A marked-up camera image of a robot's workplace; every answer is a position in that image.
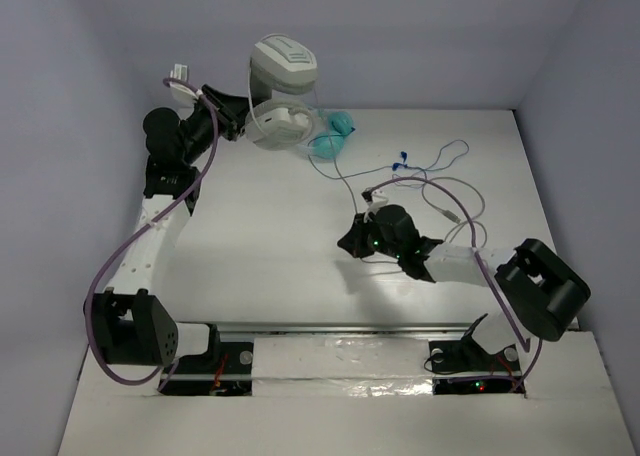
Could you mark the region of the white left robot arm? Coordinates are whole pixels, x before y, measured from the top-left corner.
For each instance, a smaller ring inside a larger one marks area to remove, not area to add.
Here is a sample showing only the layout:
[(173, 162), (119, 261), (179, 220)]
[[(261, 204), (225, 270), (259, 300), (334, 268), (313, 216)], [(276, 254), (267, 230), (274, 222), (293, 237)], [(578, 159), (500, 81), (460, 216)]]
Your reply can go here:
[(220, 138), (238, 138), (249, 111), (246, 98), (208, 85), (184, 88), (193, 111), (181, 118), (159, 107), (143, 119), (148, 158), (139, 219), (134, 233), (110, 256), (91, 283), (84, 304), (87, 336), (94, 357), (114, 365), (165, 368), (190, 360), (200, 370), (222, 358), (219, 333), (211, 323), (178, 323), (164, 308), (160, 290), (180, 233), (194, 214), (206, 168)]

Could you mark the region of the white grey over-ear headphones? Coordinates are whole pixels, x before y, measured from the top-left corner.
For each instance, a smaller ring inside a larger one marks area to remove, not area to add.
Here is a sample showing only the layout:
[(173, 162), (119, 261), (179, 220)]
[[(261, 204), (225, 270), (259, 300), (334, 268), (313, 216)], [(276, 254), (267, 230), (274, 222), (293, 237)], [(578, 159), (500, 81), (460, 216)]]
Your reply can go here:
[(314, 89), (317, 79), (317, 59), (310, 49), (286, 34), (262, 37), (248, 64), (247, 139), (267, 151), (291, 149), (306, 141), (315, 120), (301, 97)]

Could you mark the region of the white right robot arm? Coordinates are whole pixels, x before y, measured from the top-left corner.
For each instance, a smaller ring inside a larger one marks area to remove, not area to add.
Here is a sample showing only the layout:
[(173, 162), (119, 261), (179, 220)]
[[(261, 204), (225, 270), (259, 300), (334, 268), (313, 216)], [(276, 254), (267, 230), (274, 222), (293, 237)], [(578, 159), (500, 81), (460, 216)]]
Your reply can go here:
[(591, 296), (587, 283), (538, 239), (506, 249), (457, 246), (421, 235), (399, 205), (356, 214), (337, 245), (355, 259), (388, 256), (414, 280), (493, 293), (498, 312), (478, 317), (458, 340), (431, 345), (427, 366), (437, 374), (487, 372), (507, 348), (558, 341)]

